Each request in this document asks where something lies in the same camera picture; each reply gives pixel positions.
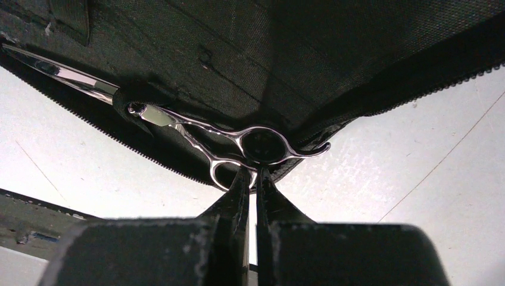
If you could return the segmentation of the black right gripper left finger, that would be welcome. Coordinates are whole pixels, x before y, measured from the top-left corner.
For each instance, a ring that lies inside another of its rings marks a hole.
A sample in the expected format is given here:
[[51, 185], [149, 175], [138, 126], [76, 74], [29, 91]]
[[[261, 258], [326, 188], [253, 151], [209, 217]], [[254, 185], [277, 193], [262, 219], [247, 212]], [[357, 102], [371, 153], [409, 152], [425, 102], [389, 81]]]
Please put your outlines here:
[[40, 285], [247, 285], [250, 175], [193, 218], [85, 220], [59, 240]]

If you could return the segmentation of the silver cutting scissors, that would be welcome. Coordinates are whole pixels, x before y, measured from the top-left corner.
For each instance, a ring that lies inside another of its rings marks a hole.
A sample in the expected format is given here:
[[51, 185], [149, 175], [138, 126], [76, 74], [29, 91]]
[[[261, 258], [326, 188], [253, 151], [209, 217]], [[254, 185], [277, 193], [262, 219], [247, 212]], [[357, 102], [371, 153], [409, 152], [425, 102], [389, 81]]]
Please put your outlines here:
[[[59, 63], [41, 55], [2, 44], [2, 49], [11, 57], [37, 72], [50, 77], [82, 94], [100, 100], [108, 105], [119, 100], [119, 86]], [[126, 107], [127, 114], [142, 123], [161, 128], [171, 128], [208, 161], [209, 175], [214, 184], [227, 191], [229, 187], [218, 177], [218, 170], [224, 165], [243, 167], [250, 175], [250, 185], [257, 180], [258, 168], [283, 163], [290, 159], [313, 158], [327, 152], [330, 143], [322, 143], [313, 150], [296, 150], [279, 131], [262, 125], [254, 125], [241, 130], [225, 130], [210, 122], [182, 115], [160, 104], [133, 102]], [[233, 145], [236, 151], [226, 155], [217, 154], [203, 140], [206, 135], [215, 135]]]

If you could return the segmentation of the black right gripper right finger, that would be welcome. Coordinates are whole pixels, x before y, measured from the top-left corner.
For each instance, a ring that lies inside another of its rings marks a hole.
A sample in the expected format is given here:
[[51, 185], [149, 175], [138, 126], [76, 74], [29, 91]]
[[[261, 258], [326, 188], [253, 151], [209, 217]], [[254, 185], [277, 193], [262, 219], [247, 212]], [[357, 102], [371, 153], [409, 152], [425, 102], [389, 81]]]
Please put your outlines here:
[[260, 285], [448, 285], [438, 253], [417, 226], [317, 223], [258, 172]]

